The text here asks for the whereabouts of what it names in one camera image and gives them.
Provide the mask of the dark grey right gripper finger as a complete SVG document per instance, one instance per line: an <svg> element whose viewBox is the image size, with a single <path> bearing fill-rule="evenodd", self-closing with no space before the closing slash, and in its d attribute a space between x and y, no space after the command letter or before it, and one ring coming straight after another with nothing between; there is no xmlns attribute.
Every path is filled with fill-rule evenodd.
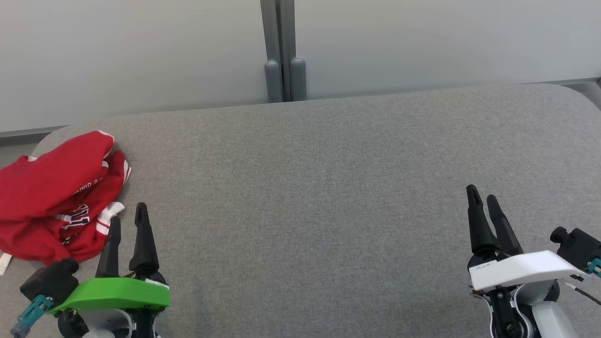
<svg viewBox="0 0 601 338"><path fill-rule="evenodd" d="M524 254L523 248L502 211L496 196L488 195L486 201L490 220L493 222L496 237L500 244L500 251L507 256Z"/></svg>
<svg viewBox="0 0 601 338"><path fill-rule="evenodd" d="M474 184L466 187L471 251L476 256L492 255L499 249L496 236L490 229L484 203Z"/></svg>

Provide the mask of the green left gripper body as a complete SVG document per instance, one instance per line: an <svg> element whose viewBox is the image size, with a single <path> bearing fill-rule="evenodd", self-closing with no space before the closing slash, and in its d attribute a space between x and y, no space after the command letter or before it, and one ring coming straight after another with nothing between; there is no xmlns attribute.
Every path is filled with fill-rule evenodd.
<svg viewBox="0 0 601 338"><path fill-rule="evenodd" d="M95 277L48 313L63 338L162 338L155 320L169 306L163 280Z"/></svg>

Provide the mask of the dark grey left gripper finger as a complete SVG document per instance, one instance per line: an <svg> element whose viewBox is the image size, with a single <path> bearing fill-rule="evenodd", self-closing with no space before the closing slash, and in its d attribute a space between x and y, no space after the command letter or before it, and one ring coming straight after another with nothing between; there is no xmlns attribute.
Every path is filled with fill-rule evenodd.
<svg viewBox="0 0 601 338"><path fill-rule="evenodd" d="M135 277L148 277L158 271L160 264L147 205L144 202L137 204L134 225L137 228L137 237L129 271L133 272Z"/></svg>
<svg viewBox="0 0 601 338"><path fill-rule="evenodd" d="M107 240L101 252L96 270L96 278L120 277L119 273L119 245L122 239L122 227L120 218L111 220Z"/></svg>

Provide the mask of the grey door frame post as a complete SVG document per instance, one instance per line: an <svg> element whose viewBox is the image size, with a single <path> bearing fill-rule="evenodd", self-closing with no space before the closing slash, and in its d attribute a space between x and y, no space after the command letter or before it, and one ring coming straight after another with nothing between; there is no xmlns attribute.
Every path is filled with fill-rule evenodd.
<svg viewBox="0 0 601 338"><path fill-rule="evenodd" d="M283 102L283 71L277 19L277 0L260 0L267 60L264 64L268 101Z"/></svg>
<svg viewBox="0 0 601 338"><path fill-rule="evenodd" d="M279 0L279 5L285 98L288 102L307 100L306 62L296 53L295 2Z"/></svg>

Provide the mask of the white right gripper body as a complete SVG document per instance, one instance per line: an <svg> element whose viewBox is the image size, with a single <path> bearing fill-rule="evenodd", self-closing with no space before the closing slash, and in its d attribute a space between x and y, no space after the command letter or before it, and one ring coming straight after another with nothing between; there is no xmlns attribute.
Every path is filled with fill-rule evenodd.
<svg viewBox="0 0 601 338"><path fill-rule="evenodd" d="M572 275L583 277L585 272L554 252L524 253L502 261L490 261L468 268L475 291L487 293L497 287L512 287L522 284L567 278Z"/></svg>

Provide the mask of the grey partition base rail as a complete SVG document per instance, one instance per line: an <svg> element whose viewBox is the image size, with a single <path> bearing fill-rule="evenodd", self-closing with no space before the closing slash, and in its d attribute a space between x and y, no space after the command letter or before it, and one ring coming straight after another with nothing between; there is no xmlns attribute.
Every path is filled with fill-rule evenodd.
<svg viewBox="0 0 601 338"><path fill-rule="evenodd" d="M544 84L560 85L575 90L586 96L588 100L601 110L601 77L548 81L544 82Z"/></svg>
<svg viewBox="0 0 601 338"><path fill-rule="evenodd" d="M0 132L0 140L14 139L14 138L21 139L21 138L30 138L30 137L37 138L41 135L47 136L50 133L55 132L64 127L66 127L66 125Z"/></svg>

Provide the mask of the red Bulls basketball jersey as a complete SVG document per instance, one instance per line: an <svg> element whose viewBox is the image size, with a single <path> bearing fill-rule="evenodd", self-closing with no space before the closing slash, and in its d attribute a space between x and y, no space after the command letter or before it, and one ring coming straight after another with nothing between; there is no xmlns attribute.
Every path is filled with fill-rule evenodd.
<svg viewBox="0 0 601 338"><path fill-rule="evenodd" d="M107 161L109 171L105 179L73 195L50 215L0 220L0 251L44 265L66 258L82 262L98 255L111 229L111 220L124 209L116 199L131 175L121 151L110 154Z"/></svg>

